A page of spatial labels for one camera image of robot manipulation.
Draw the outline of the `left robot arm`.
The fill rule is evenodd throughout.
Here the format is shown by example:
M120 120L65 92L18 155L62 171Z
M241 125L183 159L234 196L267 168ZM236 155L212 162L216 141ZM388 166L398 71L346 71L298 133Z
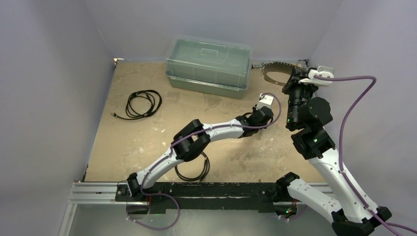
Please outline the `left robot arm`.
M173 142L161 157L145 169L129 175L126 180L128 196L134 201L141 201L146 195L151 195L146 189L152 188L160 177L177 165L200 156L210 143L250 137L274 124L280 115L281 111L275 116L270 107L263 106L222 123L207 124L199 119L192 120L173 137Z

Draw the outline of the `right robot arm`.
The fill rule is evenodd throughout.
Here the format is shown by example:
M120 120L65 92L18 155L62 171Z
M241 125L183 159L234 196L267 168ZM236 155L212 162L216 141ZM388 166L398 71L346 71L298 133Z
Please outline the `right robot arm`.
M288 95L286 127L297 152L324 178L334 196L307 184L298 175L287 173L276 182L276 201L299 200L324 217L338 236L368 236L379 225L387 226L390 210L378 206L360 187L324 126L332 121L330 104L315 97L320 86L332 76L292 77L282 91Z

